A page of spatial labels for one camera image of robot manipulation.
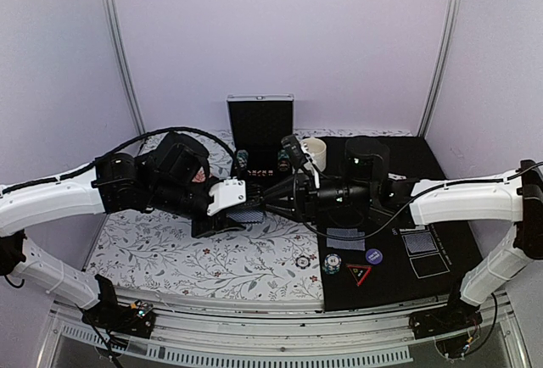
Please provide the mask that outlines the blue playing card deck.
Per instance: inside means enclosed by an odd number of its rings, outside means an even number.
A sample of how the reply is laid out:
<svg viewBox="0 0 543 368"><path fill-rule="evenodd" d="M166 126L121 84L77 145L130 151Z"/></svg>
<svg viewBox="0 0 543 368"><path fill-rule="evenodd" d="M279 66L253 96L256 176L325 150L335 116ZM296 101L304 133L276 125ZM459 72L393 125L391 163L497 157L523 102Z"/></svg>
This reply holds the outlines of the blue playing card deck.
<svg viewBox="0 0 543 368"><path fill-rule="evenodd" d="M240 224L261 224L265 220L265 213L258 209L233 210L227 216Z"/></svg>

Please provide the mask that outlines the single blue ten chip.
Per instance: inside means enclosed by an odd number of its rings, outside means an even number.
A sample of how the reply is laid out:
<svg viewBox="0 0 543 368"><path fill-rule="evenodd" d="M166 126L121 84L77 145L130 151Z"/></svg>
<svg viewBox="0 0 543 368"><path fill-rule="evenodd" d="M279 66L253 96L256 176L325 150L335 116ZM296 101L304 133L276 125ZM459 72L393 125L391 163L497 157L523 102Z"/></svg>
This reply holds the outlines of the single blue ten chip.
<svg viewBox="0 0 543 368"><path fill-rule="evenodd" d="M311 264L311 260L305 256L299 256L295 260L295 265L300 269L305 269Z"/></svg>

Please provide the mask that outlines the dealt blue card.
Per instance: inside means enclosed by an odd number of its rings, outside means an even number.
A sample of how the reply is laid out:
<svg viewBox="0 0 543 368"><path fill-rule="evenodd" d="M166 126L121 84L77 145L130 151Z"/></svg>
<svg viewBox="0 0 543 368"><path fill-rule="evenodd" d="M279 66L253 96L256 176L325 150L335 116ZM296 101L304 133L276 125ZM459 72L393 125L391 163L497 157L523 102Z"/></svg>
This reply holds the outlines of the dealt blue card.
<svg viewBox="0 0 543 368"><path fill-rule="evenodd" d="M356 240L356 229L328 228L327 229L327 247L345 250L354 250L352 241Z"/></svg>
<svg viewBox="0 0 543 368"><path fill-rule="evenodd" d="M364 237L365 237L365 232L364 231L357 232L356 240L351 242L352 243L352 248L355 251L365 251L366 250Z"/></svg>

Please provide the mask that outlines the blue green moved chip stack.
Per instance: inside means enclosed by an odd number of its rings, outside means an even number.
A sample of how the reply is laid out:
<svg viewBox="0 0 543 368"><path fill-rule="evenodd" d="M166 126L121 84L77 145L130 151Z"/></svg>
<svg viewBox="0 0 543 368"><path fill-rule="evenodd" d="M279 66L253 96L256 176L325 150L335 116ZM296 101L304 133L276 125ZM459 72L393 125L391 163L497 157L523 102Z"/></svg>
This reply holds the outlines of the blue green moved chip stack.
<svg viewBox="0 0 543 368"><path fill-rule="evenodd" d="M335 275L339 273L342 265L342 259L338 254L328 254L323 263L323 271L326 275Z"/></svg>

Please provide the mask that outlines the red triangular all-in marker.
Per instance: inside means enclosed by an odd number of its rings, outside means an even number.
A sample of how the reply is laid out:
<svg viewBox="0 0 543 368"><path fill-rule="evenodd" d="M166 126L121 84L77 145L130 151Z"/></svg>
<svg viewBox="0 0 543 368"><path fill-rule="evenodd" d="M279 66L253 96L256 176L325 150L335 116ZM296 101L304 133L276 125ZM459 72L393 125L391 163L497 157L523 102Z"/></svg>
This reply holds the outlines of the red triangular all-in marker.
<svg viewBox="0 0 543 368"><path fill-rule="evenodd" d="M358 287L362 285L362 283L368 278L372 271L372 267L370 265L347 264L346 268L354 278L355 284Z"/></svg>

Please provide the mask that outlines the purple small blind button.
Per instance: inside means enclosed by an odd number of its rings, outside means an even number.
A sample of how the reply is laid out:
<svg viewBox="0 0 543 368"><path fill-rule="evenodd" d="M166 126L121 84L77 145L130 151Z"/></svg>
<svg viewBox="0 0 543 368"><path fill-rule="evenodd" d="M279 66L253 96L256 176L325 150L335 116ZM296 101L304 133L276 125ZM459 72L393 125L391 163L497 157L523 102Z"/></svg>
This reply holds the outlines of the purple small blind button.
<svg viewBox="0 0 543 368"><path fill-rule="evenodd" d="M366 261L370 265L379 265L383 262L383 253L376 248L368 249L366 251Z"/></svg>

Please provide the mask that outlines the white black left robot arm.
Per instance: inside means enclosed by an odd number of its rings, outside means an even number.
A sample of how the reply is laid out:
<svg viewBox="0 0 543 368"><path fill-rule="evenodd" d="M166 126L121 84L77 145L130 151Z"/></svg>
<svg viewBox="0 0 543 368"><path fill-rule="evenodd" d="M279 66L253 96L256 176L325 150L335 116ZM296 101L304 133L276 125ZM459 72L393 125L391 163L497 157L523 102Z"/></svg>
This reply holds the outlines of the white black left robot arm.
<svg viewBox="0 0 543 368"><path fill-rule="evenodd" d="M189 218L193 234L240 231L228 211L259 204L242 177L237 156L220 138L199 129L158 129L156 148L138 156L125 148L138 137L64 174L1 188L1 274L30 279L80 309L92 310L109 329L126 322L113 283L68 266L25 234L30 226L75 215L160 210Z"/></svg>

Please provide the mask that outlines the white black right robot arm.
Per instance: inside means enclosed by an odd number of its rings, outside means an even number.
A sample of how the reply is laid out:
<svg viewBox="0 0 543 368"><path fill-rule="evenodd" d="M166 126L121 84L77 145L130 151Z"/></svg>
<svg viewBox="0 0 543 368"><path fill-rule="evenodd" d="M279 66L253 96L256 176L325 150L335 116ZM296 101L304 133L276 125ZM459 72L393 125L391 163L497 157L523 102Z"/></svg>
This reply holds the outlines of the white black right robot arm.
<svg viewBox="0 0 543 368"><path fill-rule="evenodd" d="M447 331L468 321L496 289L542 258L542 173L524 160L516 170L453 181L389 177L389 148L373 137L350 137L337 176L307 170L311 156L295 136L282 140L294 173L263 193L265 210L302 223L350 206L382 231L448 221L506 220L506 236L453 289L439 312Z"/></svg>

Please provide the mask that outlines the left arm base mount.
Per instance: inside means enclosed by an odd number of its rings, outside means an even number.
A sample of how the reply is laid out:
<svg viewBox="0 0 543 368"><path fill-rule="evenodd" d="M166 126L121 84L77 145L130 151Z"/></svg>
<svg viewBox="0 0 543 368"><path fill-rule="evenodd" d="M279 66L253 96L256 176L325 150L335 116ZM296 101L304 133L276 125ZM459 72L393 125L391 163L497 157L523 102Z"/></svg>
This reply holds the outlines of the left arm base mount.
<svg viewBox="0 0 543 368"><path fill-rule="evenodd" d="M110 279L100 275L95 279L98 282L98 303L81 312L82 322L107 332L150 339L156 321L154 306L140 299L122 305Z"/></svg>

